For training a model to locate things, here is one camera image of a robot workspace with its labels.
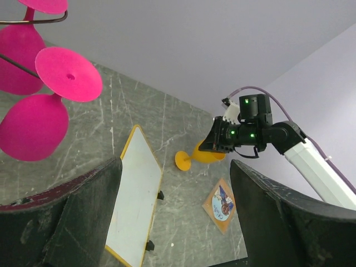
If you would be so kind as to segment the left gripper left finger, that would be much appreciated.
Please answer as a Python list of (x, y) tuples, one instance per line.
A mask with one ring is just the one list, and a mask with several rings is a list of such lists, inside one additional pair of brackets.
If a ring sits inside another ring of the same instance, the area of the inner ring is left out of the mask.
[(1, 206), (1, 266), (99, 266), (122, 161)]

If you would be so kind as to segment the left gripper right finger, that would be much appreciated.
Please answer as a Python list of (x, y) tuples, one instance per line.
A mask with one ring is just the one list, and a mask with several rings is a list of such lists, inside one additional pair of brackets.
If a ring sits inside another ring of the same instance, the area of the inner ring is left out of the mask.
[(355, 266), (355, 211), (316, 200), (232, 160), (247, 266)]

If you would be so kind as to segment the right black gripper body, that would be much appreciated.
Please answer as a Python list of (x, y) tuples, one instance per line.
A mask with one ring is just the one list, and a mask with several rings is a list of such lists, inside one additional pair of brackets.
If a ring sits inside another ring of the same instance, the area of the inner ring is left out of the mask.
[(241, 147), (241, 142), (239, 141), (239, 130), (241, 125), (224, 121), (221, 116), (217, 116), (214, 119), (213, 127), (213, 148), (217, 152), (227, 154), (235, 151), (236, 147)]

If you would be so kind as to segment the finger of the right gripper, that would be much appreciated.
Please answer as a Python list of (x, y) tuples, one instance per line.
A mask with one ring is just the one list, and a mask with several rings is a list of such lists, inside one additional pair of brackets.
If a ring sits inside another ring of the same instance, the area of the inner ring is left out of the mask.
[(215, 118), (212, 128), (205, 140), (199, 145), (199, 151), (203, 152), (222, 152), (220, 148), (220, 131), (222, 118)]

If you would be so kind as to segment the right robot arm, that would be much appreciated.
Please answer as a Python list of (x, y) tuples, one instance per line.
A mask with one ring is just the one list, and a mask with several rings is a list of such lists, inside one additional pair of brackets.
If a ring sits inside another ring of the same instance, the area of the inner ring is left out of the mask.
[(273, 123), (270, 98), (266, 94), (247, 95), (239, 103), (223, 99), (227, 109), (214, 118), (199, 150), (228, 154), (251, 146), (254, 159), (268, 144), (292, 164), (326, 203), (355, 209), (355, 189), (331, 167), (312, 140), (292, 120)]

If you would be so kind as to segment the orange wine glass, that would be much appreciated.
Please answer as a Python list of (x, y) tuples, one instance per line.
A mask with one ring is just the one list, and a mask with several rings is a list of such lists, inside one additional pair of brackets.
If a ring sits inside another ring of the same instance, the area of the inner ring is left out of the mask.
[(214, 162), (221, 161), (225, 158), (225, 154), (218, 152), (205, 152), (200, 151), (199, 146), (202, 144), (201, 140), (194, 148), (192, 155), (189, 156), (185, 151), (178, 151), (175, 154), (175, 165), (181, 171), (189, 171), (191, 168), (192, 160), (203, 164), (211, 164)]

